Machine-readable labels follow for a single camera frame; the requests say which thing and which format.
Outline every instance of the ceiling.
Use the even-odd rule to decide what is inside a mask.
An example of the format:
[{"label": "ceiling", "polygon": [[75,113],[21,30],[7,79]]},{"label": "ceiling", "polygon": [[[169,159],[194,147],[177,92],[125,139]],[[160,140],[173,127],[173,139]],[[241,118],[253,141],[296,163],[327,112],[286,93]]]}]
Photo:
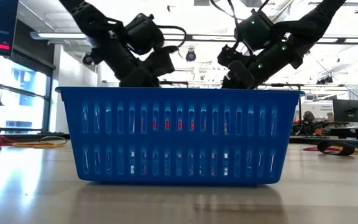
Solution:
[{"label": "ceiling", "polygon": [[[233,35],[234,21],[213,6],[194,6],[194,0],[88,0],[105,15],[130,22],[136,14],[153,14],[154,22],[160,25],[181,26],[189,34]],[[275,22],[299,19],[310,11],[309,0],[271,0],[264,12]],[[217,3],[230,12],[225,0]],[[251,8],[240,0],[233,0],[236,15],[246,18]],[[326,36],[358,36],[358,13],[356,7],[342,7],[333,19]],[[40,32],[80,32],[75,22],[58,0],[20,0],[18,18],[31,28]],[[163,30],[172,34],[174,30]],[[63,43],[65,50],[74,58],[81,60],[89,46],[84,40],[71,40]],[[188,48],[195,50],[195,62],[186,62],[179,54],[171,56],[175,73],[162,78],[177,81],[220,82],[227,73],[216,62],[222,42],[187,42],[180,53],[185,55]],[[294,70],[287,66],[276,73],[267,83],[309,83],[326,75],[334,75],[334,84],[358,84],[358,45],[315,45],[311,54],[304,58],[303,65]],[[114,81],[114,77],[103,77]]]}]

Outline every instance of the window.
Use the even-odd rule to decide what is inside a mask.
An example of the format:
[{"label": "window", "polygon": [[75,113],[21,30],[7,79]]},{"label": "window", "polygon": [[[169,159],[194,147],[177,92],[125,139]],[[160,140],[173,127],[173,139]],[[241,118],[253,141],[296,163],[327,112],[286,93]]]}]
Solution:
[{"label": "window", "polygon": [[0,100],[0,128],[42,128],[43,98],[0,89]]},{"label": "window", "polygon": [[[0,57],[0,84],[45,96],[47,76]],[[23,105],[31,106],[29,101],[21,99]]]}]

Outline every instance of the table surface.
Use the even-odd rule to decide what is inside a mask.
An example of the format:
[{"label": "table surface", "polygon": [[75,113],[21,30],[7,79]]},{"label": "table surface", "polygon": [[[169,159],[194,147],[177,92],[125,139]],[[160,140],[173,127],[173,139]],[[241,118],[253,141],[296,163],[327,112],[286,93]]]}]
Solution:
[{"label": "table surface", "polygon": [[289,145],[278,184],[248,188],[99,185],[71,146],[0,151],[0,223],[358,223],[358,156]]}]

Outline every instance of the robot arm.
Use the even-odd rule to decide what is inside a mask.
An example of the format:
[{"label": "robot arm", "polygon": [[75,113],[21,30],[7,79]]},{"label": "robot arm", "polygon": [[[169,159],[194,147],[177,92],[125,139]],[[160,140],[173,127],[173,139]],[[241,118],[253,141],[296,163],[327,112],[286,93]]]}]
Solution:
[{"label": "robot arm", "polygon": [[[120,86],[159,86],[158,76],[175,69],[169,54],[176,46],[163,47],[164,37],[152,19],[153,15],[138,14],[128,25],[106,17],[84,0],[59,0],[72,15],[92,46],[85,64],[105,61],[120,80]],[[132,53],[143,55],[154,51],[143,62]]]},{"label": "robot arm", "polygon": [[252,10],[252,15],[235,29],[235,36],[251,50],[263,51],[256,56],[245,56],[227,45],[223,47],[218,62],[230,71],[224,77],[222,88],[253,89],[288,64],[297,69],[345,1],[323,0],[299,21],[276,24],[262,11]]}]

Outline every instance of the computer screen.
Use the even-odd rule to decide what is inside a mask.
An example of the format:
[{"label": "computer screen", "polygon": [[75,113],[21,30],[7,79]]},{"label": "computer screen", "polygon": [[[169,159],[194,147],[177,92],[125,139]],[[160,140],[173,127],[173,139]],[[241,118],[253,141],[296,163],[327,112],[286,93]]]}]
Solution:
[{"label": "computer screen", "polygon": [[19,0],[0,0],[0,55],[11,56]]},{"label": "computer screen", "polygon": [[358,100],[333,100],[334,120],[337,122],[358,122]]}]

